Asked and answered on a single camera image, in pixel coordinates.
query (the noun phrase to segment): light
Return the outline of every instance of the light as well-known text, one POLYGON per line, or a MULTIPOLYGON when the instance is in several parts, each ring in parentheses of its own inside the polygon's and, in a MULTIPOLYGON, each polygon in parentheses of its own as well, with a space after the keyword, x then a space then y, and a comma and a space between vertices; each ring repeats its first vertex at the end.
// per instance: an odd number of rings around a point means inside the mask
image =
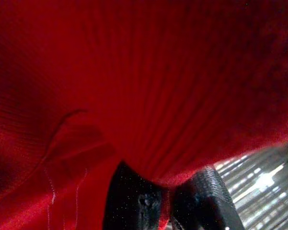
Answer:
POLYGON ((271 173, 263 173, 260 175, 258 180, 255 182, 255 187, 261 192, 265 191, 266 188, 272 186, 275 182, 271 173))
POLYGON ((276 204, 277 201, 278 201, 278 199, 273 199, 272 204, 273 204, 273 205, 276 204))
POLYGON ((279 186, 273 188, 273 192, 276 192, 279 189, 279 186))
POLYGON ((253 177, 253 173, 248 174, 247 178, 250 179, 251 177, 253 177))
POLYGON ((287 195, 287 193, 281 193, 279 197, 284 198, 286 195, 287 195))
POLYGON ((270 173, 274 176, 277 172, 279 172, 281 169, 283 169, 283 164, 279 165, 277 168, 275 168, 270 173))
POLYGON ((216 166, 216 170, 221 169, 223 166, 224 166, 223 164, 219 164, 219 165, 217 165, 217 166, 216 166))
POLYGON ((257 229, 261 229, 263 227, 263 224, 260 222, 257 224, 257 229))
POLYGON ((254 173, 257 174, 257 173, 260 172, 260 171, 261 171, 261 169, 260 169, 260 168, 257 168, 257 169, 255 169, 254 173))
POLYGON ((224 162, 224 165, 226 165, 226 164, 228 164, 230 161, 226 161, 226 162, 224 162))

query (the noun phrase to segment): textured rubber grip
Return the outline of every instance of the textured rubber grip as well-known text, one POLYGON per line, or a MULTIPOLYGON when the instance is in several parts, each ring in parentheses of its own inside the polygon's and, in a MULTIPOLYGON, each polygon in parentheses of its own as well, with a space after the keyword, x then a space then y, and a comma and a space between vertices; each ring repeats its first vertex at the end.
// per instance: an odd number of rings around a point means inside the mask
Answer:
POLYGON ((218 172, 206 167, 177 188, 173 229, 244 230, 232 198, 218 172))
POLYGON ((157 230, 160 214, 161 188, 122 162, 111 180, 103 230, 157 230))

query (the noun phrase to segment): ribbed knit fabric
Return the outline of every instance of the ribbed knit fabric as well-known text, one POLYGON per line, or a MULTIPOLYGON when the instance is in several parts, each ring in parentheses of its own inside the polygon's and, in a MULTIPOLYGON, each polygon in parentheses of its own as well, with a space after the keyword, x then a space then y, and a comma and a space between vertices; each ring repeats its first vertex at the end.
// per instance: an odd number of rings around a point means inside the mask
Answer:
POLYGON ((0 0, 0 229, 101 229, 122 159, 173 187, 286 141, 288 0, 0 0))

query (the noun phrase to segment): red shirt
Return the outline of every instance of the red shirt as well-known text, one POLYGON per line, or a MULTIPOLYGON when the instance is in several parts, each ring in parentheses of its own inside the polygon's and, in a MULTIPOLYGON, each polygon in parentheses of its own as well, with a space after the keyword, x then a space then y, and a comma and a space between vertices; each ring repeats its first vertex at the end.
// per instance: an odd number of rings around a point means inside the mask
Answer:
POLYGON ((0 0, 0 230, 102 229, 121 160, 173 187, 286 141, 288 0, 0 0))

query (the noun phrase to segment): red fabric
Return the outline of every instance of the red fabric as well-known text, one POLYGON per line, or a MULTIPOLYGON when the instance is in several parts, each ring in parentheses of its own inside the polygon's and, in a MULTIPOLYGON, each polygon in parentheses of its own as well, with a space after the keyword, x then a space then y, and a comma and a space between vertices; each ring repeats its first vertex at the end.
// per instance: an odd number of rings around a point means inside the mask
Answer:
POLYGON ((172 187, 286 141, 288 1, 0 0, 0 230, 100 230, 122 159, 172 187))

